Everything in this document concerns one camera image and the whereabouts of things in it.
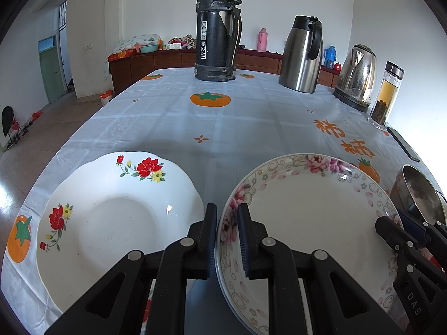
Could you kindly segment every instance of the door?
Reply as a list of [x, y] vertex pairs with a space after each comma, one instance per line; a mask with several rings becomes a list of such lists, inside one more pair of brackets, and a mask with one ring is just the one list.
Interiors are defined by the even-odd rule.
[[53, 46], [43, 50], [39, 53], [39, 56], [43, 85], [45, 87], [48, 101], [53, 103], [65, 93], [57, 47]]

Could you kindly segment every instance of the black thermos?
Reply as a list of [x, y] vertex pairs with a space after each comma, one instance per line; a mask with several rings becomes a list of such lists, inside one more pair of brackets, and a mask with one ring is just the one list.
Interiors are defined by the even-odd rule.
[[227, 82], [235, 79], [234, 60], [241, 41], [241, 0], [197, 0], [197, 79]]

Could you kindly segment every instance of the tile floor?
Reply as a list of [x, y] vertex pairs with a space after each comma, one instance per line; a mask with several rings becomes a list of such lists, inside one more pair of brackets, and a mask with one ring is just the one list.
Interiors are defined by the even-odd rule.
[[29, 133], [0, 156], [0, 272], [9, 232], [32, 186], [62, 145], [100, 108], [98, 100], [77, 103], [75, 93], [68, 93], [45, 107]]

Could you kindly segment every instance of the wooden cabinet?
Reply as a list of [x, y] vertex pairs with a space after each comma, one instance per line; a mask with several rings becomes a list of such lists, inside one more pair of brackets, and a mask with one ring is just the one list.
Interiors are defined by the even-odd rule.
[[[159, 50], [147, 54], [136, 54], [129, 58], [111, 61], [109, 63], [115, 94], [149, 75], [154, 70], [164, 68], [194, 67], [195, 49]], [[236, 55], [237, 69], [254, 70], [256, 72], [280, 74], [282, 55], [271, 52], [239, 49]], [[321, 67], [318, 83], [335, 87], [339, 72]]]
[[335, 88], [335, 85], [338, 81], [338, 75], [340, 72], [329, 69], [326, 67], [321, 67], [320, 74], [318, 75], [318, 84], [322, 84], [323, 86]]

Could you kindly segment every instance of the table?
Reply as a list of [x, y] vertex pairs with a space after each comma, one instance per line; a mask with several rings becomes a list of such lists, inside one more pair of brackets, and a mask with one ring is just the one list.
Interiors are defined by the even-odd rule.
[[[300, 93], [279, 85], [277, 75], [241, 70], [227, 83], [199, 81], [193, 68], [158, 70], [149, 78], [114, 98], [66, 142], [20, 209], [19, 215], [33, 217], [30, 249], [21, 263], [5, 255], [1, 290], [32, 335], [42, 335], [60, 316], [36, 267], [41, 214], [64, 179], [102, 155], [147, 151], [173, 161], [189, 175], [204, 204], [213, 202], [218, 210], [253, 168], [291, 153], [340, 157], [385, 190], [408, 163], [439, 190], [423, 162], [411, 161], [391, 135], [332, 96], [329, 87], [317, 85], [314, 94]], [[229, 98], [216, 101], [211, 93]], [[206, 107], [193, 101], [227, 105]], [[225, 302], [215, 274], [197, 281], [186, 298], [185, 334], [208, 334], [211, 327], [214, 334], [248, 334]]]

